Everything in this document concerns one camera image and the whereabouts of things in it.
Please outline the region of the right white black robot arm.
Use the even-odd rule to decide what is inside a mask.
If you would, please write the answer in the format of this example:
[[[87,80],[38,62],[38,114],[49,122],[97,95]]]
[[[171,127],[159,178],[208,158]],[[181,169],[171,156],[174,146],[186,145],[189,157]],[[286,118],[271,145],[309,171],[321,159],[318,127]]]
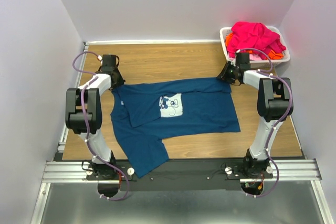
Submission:
[[[268,70],[252,70],[249,54],[242,50],[236,52],[234,63],[226,62],[217,79],[228,84],[238,81],[258,91],[258,130],[238,170],[247,178],[255,178],[267,170],[277,132],[293,112],[290,79],[273,75],[272,65]]]

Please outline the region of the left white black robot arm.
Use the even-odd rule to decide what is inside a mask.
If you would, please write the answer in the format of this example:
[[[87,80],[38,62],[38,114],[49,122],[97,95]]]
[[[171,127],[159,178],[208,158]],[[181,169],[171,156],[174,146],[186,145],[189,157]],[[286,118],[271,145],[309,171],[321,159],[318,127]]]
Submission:
[[[101,95],[125,83],[118,69],[120,59],[116,55],[100,56],[92,51],[88,54],[96,57],[100,67],[96,72],[80,70],[75,63],[84,53],[75,57],[73,68],[80,73],[90,74],[91,78],[85,84],[66,91],[65,124],[68,129],[80,136],[91,153],[88,172],[107,180],[116,176],[121,179],[125,175],[117,168],[113,151],[107,146],[101,131],[103,122]]]

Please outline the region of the blue t-shirt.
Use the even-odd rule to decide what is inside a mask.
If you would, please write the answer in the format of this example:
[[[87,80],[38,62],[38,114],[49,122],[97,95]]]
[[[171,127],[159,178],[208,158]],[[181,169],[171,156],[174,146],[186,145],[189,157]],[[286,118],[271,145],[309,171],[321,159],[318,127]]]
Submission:
[[[113,131],[139,178],[169,160],[165,138],[240,132],[230,85],[216,78],[124,84],[112,94]]]

